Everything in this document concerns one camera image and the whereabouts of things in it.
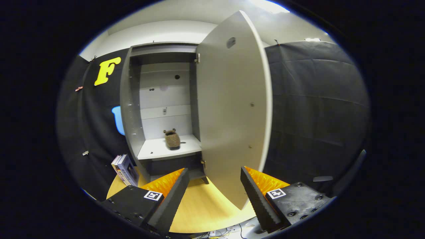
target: white ceiling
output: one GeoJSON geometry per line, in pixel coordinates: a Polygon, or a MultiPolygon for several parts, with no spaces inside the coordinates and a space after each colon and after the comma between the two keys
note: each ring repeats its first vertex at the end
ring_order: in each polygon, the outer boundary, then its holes
{"type": "Polygon", "coordinates": [[[108,34],[144,23],[166,20],[193,20],[219,24],[236,11],[242,10],[249,16],[261,39],[267,44],[276,44],[274,39],[285,43],[305,38],[320,38],[334,42],[324,31],[293,13],[274,14],[258,7],[261,1],[264,0],[164,0],[117,22],[108,29],[108,34]]]}

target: wooden table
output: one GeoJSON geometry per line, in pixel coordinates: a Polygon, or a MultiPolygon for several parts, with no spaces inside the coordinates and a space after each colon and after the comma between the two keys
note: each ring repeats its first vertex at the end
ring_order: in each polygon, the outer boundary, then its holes
{"type": "MultiPolygon", "coordinates": [[[[146,180],[137,167],[136,170],[140,175],[139,187],[141,187],[146,184],[146,180]]],[[[248,203],[243,210],[239,210],[211,181],[209,182],[205,184],[202,179],[189,182],[174,216],[170,232],[199,233],[218,230],[255,217],[251,203],[248,203]]],[[[109,188],[107,198],[124,187],[125,184],[117,175],[109,188]]]]}

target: cabinet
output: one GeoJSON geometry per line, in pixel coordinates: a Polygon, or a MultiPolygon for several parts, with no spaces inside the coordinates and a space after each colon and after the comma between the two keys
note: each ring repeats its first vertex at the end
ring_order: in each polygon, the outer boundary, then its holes
{"type": "Polygon", "coordinates": [[[131,47],[120,101],[131,155],[147,181],[188,167],[191,179],[206,175],[236,207],[246,205],[240,170],[264,167],[272,88],[266,53],[243,11],[201,43],[131,47]],[[163,133],[173,128],[186,142],[176,151],[163,133]]]}

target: orange foam pad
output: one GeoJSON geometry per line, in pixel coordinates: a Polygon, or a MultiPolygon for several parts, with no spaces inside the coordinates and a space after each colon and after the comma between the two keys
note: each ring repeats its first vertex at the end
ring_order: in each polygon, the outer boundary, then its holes
{"type": "Polygon", "coordinates": [[[249,168],[245,166],[248,173],[251,175],[252,179],[254,180],[257,187],[260,189],[263,196],[266,195],[267,192],[283,188],[286,186],[289,186],[289,183],[286,183],[284,181],[278,180],[277,178],[274,178],[270,175],[267,175],[265,173],[259,172],[255,169],[249,168]]]}
{"type": "Polygon", "coordinates": [[[165,198],[165,197],[167,197],[171,188],[174,186],[174,183],[179,178],[183,169],[184,168],[181,168],[177,171],[174,171],[172,173],[164,175],[164,176],[144,185],[142,188],[146,189],[146,190],[162,193],[164,195],[164,198],[165,198]]]}

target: woven basket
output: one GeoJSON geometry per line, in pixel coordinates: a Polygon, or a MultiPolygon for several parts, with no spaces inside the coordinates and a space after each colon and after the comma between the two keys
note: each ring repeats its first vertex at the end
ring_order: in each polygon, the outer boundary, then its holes
{"type": "Polygon", "coordinates": [[[165,132],[165,142],[170,150],[177,150],[180,148],[180,137],[174,130],[165,132]]]}

